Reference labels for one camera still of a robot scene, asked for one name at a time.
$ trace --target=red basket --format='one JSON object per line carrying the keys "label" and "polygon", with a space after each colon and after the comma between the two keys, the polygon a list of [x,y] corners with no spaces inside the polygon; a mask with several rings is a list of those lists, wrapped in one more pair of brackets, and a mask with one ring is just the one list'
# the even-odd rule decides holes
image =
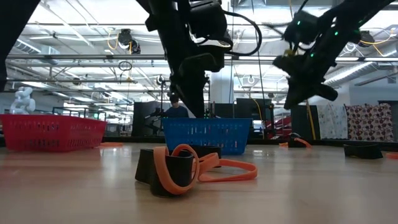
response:
{"label": "red basket", "polygon": [[1,114],[6,147],[65,152],[101,144],[106,122],[61,115]]}

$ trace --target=person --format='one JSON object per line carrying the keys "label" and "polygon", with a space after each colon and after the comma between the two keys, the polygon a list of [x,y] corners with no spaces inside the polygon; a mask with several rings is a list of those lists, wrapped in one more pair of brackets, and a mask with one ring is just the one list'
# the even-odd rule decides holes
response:
{"label": "person", "polygon": [[170,102],[172,104],[172,107],[170,107],[166,111],[166,115],[168,118],[189,118],[188,110],[178,104],[177,95],[171,95]]}

